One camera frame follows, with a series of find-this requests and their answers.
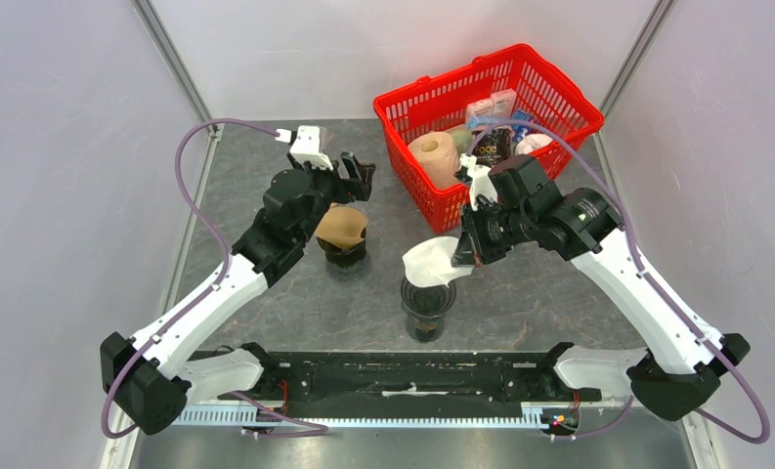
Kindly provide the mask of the blue packet in basket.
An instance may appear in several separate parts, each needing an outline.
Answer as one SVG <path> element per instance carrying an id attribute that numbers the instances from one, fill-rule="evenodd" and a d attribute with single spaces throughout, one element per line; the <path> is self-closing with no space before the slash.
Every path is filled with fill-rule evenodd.
<path id="1" fill-rule="evenodd" d="M 522 122 L 532 122 L 534 120 L 534 118 L 524 110 L 520 108 L 515 109 L 512 112 L 510 119 L 516 120 L 516 123 L 510 125 L 512 131 L 514 132 L 515 141 L 522 140 L 532 132 L 529 126 L 522 124 Z"/>

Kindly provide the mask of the glass jar with brown band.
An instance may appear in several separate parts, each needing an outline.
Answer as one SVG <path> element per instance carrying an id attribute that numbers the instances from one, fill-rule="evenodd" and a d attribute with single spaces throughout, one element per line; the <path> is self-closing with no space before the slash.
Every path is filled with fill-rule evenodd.
<path id="1" fill-rule="evenodd" d="M 416 342 L 430 343 L 436 341 L 444 332 L 445 314 L 423 316 L 409 312 L 406 313 L 406 317 L 406 332 Z"/>

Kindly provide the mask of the dark green glass dripper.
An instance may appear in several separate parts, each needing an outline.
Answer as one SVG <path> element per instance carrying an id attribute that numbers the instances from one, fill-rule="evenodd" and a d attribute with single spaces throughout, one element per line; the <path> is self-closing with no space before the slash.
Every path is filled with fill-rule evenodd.
<path id="1" fill-rule="evenodd" d="M 350 268 L 362 262 L 366 256 L 365 240 L 346 248 L 338 247 L 320 237 L 317 238 L 317 242 L 324 252 L 325 260 L 339 268 Z"/>

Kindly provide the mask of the white plastic bag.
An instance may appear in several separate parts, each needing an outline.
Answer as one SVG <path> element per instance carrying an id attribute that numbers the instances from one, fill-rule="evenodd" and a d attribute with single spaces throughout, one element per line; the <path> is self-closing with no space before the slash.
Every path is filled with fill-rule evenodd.
<path id="1" fill-rule="evenodd" d="M 531 154 L 534 151 L 545 148 L 553 142 L 553 139 L 542 133 L 530 133 L 520 140 L 514 149 L 514 155 Z"/>

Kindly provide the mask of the beige paper towel roll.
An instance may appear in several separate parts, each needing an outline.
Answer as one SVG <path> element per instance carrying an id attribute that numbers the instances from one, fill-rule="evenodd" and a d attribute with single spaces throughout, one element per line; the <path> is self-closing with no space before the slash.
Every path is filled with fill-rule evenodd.
<path id="1" fill-rule="evenodd" d="M 449 133 L 422 135 L 409 143 L 409 151 L 437 189 L 446 190 L 458 184 L 455 173 L 460 165 Z"/>

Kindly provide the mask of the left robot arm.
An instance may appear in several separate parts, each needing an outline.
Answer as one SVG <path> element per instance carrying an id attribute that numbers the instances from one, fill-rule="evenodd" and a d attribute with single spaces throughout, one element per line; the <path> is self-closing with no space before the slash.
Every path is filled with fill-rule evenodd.
<path id="1" fill-rule="evenodd" d="M 224 261 L 185 299 L 133 335 L 110 334 L 100 366 L 107 400 L 154 435 L 186 407 L 227 393 L 272 396 L 280 375 L 245 349 L 194 360 L 197 348 L 226 319 L 283 278 L 303 257 L 306 244 L 333 204 L 369 200 L 376 171 L 344 151 L 323 169 L 292 159 L 272 178 L 251 226 L 226 251 Z"/>

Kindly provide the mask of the red plastic basket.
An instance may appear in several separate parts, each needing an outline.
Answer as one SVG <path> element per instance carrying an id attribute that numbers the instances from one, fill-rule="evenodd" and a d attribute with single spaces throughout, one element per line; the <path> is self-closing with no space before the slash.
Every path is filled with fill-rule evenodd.
<path id="1" fill-rule="evenodd" d="M 468 188 L 457 184 L 437 189 L 409 151 L 409 143 L 430 132 L 465 125 L 465 108 L 504 89 L 517 93 L 515 109 L 529 113 L 538 133 L 553 133 L 574 149 L 601 130 L 605 116 L 556 65 L 533 47 L 515 44 L 476 57 L 470 64 L 414 82 L 376 97 L 373 110 L 381 122 L 391 166 L 435 234 L 459 223 L 459 208 Z M 475 125 L 507 119 L 479 117 Z"/>

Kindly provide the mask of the white paper sheet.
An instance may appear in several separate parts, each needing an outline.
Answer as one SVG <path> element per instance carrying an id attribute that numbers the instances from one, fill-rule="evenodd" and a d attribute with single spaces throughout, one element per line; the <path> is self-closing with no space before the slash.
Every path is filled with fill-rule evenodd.
<path id="1" fill-rule="evenodd" d="M 418 243 L 402 256 L 405 279 L 414 287 L 429 288 L 447 286 L 456 278 L 469 276 L 473 264 L 452 264 L 457 244 L 454 236 L 437 236 Z"/>

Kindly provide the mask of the white box in basket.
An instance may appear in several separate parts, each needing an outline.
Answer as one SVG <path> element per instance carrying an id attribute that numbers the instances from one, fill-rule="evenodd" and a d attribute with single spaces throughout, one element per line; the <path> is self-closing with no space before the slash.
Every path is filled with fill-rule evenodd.
<path id="1" fill-rule="evenodd" d="M 474 126 L 477 118 L 491 117 L 493 111 L 494 102 L 490 98 L 471 102 L 465 108 L 465 125 L 467 127 Z"/>
<path id="2" fill-rule="evenodd" d="M 515 108 L 517 98 L 516 91 L 510 88 L 491 93 L 492 117 L 497 119 L 509 118 Z"/>

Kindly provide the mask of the clear glass dripper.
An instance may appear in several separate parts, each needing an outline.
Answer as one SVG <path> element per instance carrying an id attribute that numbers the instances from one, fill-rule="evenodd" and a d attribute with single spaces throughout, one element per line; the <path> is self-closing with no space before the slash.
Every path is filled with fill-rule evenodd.
<path id="1" fill-rule="evenodd" d="M 419 324 L 441 322 L 454 304 L 456 296 L 457 288 L 453 283 L 418 287 L 406 278 L 401 282 L 401 307 L 410 319 Z"/>

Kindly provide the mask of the brown paper coffee filter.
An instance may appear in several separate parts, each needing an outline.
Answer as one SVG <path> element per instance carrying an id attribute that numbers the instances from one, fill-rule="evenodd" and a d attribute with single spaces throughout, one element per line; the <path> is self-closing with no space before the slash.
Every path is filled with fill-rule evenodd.
<path id="1" fill-rule="evenodd" d="M 368 218 L 348 205 L 334 204 L 319 222 L 315 237 L 341 249 L 349 249 L 365 240 Z"/>

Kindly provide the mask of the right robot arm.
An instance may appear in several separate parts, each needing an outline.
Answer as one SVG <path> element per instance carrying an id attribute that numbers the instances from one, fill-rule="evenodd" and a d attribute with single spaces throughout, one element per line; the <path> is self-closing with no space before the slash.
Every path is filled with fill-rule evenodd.
<path id="1" fill-rule="evenodd" d="M 635 350 L 553 347 L 537 373 L 538 390 L 560 400 L 574 389 L 634 396 L 662 419 L 674 421 L 703 406 L 727 369 L 712 347 L 739 364 L 751 347 L 739 333 L 722 334 L 691 310 L 652 267 L 638 268 L 619 212 L 599 192 L 561 193 L 531 156 L 495 168 L 464 155 L 455 176 L 468 185 L 460 210 L 457 267 L 492 264 L 515 246 L 534 242 L 557 253 L 592 280 L 644 340 Z"/>

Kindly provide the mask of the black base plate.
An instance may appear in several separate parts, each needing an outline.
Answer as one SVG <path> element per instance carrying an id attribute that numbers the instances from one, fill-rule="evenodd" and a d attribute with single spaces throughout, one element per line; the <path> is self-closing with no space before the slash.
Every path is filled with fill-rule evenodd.
<path id="1" fill-rule="evenodd" d="M 249 397 L 283 401 L 297 418 L 515 417 L 522 403 L 599 402 L 574 391 L 539 352 L 268 352 L 243 350 L 264 367 Z"/>

